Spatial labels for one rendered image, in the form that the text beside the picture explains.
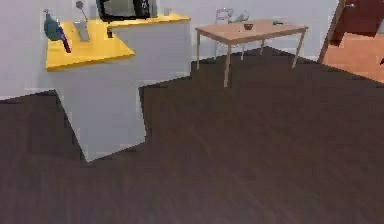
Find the yellow topped grey counter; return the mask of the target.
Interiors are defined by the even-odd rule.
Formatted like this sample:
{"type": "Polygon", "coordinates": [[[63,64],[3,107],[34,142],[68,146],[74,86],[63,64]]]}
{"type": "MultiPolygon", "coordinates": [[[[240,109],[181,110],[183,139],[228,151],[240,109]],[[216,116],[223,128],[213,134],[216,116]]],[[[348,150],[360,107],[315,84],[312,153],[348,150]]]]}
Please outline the yellow topped grey counter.
{"type": "Polygon", "coordinates": [[[61,24],[71,53],[50,41],[46,70],[86,161],[145,141],[139,89],[190,75],[190,22],[175,13],[111,23],[90,20],[89,42],[80,41],[72,22],[61,24]]]}

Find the light wooden table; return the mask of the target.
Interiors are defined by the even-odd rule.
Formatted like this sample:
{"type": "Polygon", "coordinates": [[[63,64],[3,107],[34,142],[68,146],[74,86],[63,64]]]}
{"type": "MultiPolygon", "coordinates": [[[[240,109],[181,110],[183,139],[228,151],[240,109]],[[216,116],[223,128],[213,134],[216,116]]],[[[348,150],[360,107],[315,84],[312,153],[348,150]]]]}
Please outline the light wooden table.
{"type": "Polygon", "coordinates": [[[267,39],[300,34],[295,57],[292,62],[292,67],[295,67],[308,26],[289,22],[283,22],[283,25],[273,25],[273,21],[273,19],[257,19],[246,22],[196,27],[196,69],[200,68],[200,40],[202,36],[227,46],[224,70],[224,87],[227,88],[231,85],[230,63],[233,45],[260,41],[263,48],[267,39]],[[246,23],[253,24],[252,30],[244,29],[243,25],[246,23]]]}

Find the white metal chair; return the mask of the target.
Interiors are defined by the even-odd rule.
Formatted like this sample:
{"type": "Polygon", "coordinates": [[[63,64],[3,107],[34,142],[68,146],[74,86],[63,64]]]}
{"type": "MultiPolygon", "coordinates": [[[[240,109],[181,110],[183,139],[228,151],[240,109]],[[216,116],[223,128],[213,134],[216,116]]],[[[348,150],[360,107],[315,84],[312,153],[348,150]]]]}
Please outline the white metal chair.
{"type": "Polygon", "coordinates": [[[215,24],[221,24],[226,22],[227,24],[236,23],[236,18],[233,17],[234,9],[233,8],[220,8],[216,10],[215,24]]]}

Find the black microwave oven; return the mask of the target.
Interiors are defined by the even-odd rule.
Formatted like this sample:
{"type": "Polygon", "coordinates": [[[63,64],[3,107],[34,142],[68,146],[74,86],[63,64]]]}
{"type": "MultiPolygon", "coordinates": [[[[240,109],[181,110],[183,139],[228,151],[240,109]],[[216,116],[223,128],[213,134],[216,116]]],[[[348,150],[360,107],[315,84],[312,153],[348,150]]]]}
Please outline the black microwave oven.
{"type": "Polygon", "coordinates": [[[104,22],[157,17],[156,0],[96,0],[96,5],[104,22]]]}

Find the grey utensil holder cup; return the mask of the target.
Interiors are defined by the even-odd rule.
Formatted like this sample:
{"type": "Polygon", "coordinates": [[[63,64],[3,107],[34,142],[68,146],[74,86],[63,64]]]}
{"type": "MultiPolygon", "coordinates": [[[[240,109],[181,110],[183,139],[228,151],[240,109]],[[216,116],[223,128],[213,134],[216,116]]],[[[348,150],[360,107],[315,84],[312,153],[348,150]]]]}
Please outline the grey utensil holder cup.
{"type": "Polygon", "coordinates": [[[78,36],[80,38],[81,42],[89,42],[90,37],[88,33],[88,27],[87,27],[87,22],[86,21],[74,21],[73,25],[75,29],[77,30],[78,36]]]}

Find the dark purple stick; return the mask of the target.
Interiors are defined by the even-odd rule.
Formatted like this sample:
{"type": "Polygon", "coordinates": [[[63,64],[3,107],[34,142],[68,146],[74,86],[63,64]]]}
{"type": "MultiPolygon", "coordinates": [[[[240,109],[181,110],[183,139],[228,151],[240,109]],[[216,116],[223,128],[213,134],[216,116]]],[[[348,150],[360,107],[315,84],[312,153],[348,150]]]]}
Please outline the dark purple stick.
{"type": "Polygon", "coordinates": [[[71,53],[71,49],[70,49],[68,40],[67,40],[67,38],[66,38],[66,35],[65,35],[65,33],[64,33],[64,30],[63,30],[63,28],[61,27],[60,22],[57,21],[57,23],[58,23],[58,29],[59,29],[59,32],[60,32],[60,37],[61,37],[61,40],[62,40],[62,42],[63,42],[63,46],[64,46],[64,48],[65,48],[65,51],[66,51],[66,53],[71,53]]]}

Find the grey ladle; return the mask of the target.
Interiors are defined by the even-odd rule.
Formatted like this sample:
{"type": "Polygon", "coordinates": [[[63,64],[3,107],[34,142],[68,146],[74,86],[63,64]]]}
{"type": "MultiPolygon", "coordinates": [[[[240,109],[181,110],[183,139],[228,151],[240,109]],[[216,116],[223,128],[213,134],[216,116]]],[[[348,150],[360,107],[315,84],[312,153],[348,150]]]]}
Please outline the grey ladle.
{"type": "Polygon", "coordinates": [[[75,3],[75,6],[82,12],[85,21],[88,21],[88,18],[87,18],[86,14],[84,12],[84,9],[83,9],[83,7],[84,7],[83,2],[81,0],[77,0],[75,3]]]}

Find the teal round bottle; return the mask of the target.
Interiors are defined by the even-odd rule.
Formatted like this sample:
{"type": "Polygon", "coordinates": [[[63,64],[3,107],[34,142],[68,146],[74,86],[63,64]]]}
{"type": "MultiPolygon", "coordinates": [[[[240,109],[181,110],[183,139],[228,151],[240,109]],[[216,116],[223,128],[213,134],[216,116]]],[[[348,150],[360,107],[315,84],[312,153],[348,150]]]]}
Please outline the teal round bottle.
{"type": "Polygon", "coordinates": [[[43,12],[45,13],[44,33],[46,37],[51,41],[60,40],[61,33],[58,23],[51,17],[48,9],[44,9],[43,12]]]}

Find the dark red brown door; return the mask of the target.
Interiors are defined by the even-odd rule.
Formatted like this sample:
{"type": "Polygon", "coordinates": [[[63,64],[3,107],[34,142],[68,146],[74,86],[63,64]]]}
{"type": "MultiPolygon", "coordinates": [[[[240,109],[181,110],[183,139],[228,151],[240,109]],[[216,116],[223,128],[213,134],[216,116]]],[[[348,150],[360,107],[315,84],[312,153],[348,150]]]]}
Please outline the dark red brown door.
{"type": "Polygon", "coordinates": [[[384,20],[384,0],[339,0],[321,48],[318,62],[324,60],[330,45],[339,46],[345,33],[373,37],[384,20]],[[354,8],[345,4],[354,3],[354,8]]]}

